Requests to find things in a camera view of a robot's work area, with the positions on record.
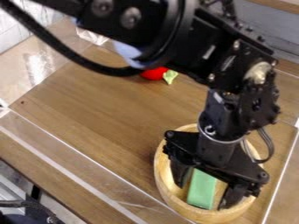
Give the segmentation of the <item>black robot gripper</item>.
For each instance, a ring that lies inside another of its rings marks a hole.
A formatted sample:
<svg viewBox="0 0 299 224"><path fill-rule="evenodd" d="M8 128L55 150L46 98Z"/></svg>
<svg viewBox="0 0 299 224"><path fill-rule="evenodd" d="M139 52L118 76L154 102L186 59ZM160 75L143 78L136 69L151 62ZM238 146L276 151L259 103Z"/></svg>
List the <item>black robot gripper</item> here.
<svg viewBox="0 0 299 224"><path fill-rule="evenodd" d="M260 194L270 176L262 164L270 157L259 159L248 150L244 138L219 140L204 131L187 132L168 130L164 133L163 152L171 160L174 183L184 188L199 169L228 184L218 209L232 208L246 197Z"/></svg>

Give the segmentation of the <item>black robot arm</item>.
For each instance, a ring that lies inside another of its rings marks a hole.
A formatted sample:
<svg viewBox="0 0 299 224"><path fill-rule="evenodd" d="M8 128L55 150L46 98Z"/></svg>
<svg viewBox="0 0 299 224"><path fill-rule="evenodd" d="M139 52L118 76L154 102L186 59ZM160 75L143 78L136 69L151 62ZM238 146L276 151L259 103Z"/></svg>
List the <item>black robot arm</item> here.
<svg viewBox="0 0 299 224"><path fill-rule="evenodd" d="M110 75L164 66L208 87L198 132L170 130L163 152L174 182L184 186L192 169L227 183L220 207L258 196L268 181L246 135L276 121L276 59L263 38L236 20L234 0L34 0L75 18L80 28L115 42L128 65L88 63Z"/></svg>

